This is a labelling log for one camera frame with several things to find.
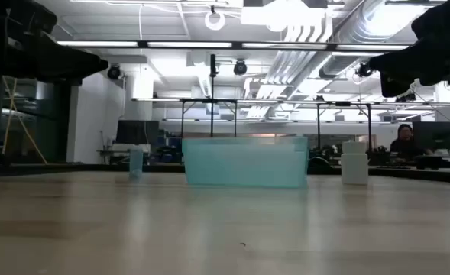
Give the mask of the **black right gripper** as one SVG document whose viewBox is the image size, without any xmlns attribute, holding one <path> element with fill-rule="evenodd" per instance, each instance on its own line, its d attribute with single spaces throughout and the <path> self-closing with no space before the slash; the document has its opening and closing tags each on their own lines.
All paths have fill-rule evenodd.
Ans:
<svg viewBox="0 0 450 275">
<path fill-rule="evenodd" d="M 423 85 L 447 82 L 450 85 L 450 40 L 424 38 L 413 46 L 372 57 L 368 66 L 380 74 L 381 93 L 393 98 L 405 93 L 413 79 L 389 74 L 414 75 Z"/>
</svg>

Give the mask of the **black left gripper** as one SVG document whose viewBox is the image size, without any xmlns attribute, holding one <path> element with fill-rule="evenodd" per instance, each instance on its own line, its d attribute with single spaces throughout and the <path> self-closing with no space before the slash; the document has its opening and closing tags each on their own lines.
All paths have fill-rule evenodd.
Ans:
<svg viewBox="0 0 450 275">
<path fill-rule="evenodd" d="M 18 77 L 58 79 L 59 84 L 82 85 L 83 78 L 108 68 L 108 61 L 100 56 L 59 45 L 46 36 L 24 35 L 18 43 L 21 45 Z"/>
</svg>

